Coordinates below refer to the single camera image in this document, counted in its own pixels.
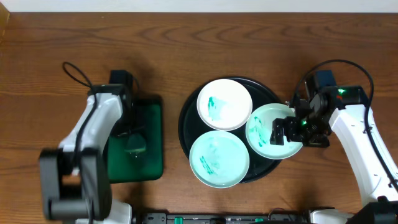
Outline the white plate with green smear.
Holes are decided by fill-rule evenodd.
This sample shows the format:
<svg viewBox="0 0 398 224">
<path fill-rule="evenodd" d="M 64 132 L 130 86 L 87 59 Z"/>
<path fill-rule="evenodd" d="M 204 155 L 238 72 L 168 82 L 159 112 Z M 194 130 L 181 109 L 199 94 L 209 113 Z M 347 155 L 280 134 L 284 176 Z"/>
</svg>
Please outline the white plate with green smear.
<svg viewBox="0 0 398 224">
<path fill-rule="evenodd" d="M 207 83 L 197 97 L 197 112 L 209 127 L 232 131 L 249 119 L 253 102 L 247 88 L 232 79 L 222 78 Z"/>
</svg>

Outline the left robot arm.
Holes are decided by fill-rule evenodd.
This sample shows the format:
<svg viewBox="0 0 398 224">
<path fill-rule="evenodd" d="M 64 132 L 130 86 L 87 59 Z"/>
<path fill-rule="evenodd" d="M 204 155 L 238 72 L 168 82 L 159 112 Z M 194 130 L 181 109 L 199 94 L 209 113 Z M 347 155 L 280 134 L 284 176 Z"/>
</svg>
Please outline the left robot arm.
<svg viewBox="0 0 398 224">
<path fill-rule="evenodd" d="M 112 197 L 111 150 L 140 153 L 149 136 L 135 118 L 133 75 L 113 70 L 109 83 L 90 88 L 86 108 L 56 149 L 39 156 L 44 217 L 70 223 L 133 223 L 132 206 Z"/>
</svg>

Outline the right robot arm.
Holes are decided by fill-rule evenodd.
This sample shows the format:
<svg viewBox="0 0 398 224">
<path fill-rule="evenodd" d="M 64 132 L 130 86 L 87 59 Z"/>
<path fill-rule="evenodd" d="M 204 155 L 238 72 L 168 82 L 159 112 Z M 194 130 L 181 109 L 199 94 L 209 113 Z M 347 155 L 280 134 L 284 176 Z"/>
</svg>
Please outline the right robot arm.
<svg viewBox="0 0 398 224">
<path fill-rule="evenodd" d="M 301 142 L 328 147 L 339 139 L 358 183 L 363 207 L 354 215 L 337 209 L 315 209 L 309 223 L 397 223 L 397 166 L 374 122 L 370 99 L 361 86 L 339 86 L 330 70 L 305 79 L 308 98 L 294 100 L 295 114 L 272 123 L 270 142 Z"/>
</svg>

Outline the green sponge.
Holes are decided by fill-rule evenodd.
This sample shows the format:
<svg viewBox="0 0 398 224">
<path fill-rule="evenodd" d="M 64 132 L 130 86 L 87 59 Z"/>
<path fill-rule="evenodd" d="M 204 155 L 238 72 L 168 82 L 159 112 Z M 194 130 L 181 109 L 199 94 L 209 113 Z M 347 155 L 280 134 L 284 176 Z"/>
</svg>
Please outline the green sponge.
<svg viewBox="0 0 398 224">
<path fill-rule="evenodd" d="M 132 134 L 128 137 L 125 152 L 139 154 L 146 150 L 146 140 L 141 134 Z"/>
</svg>

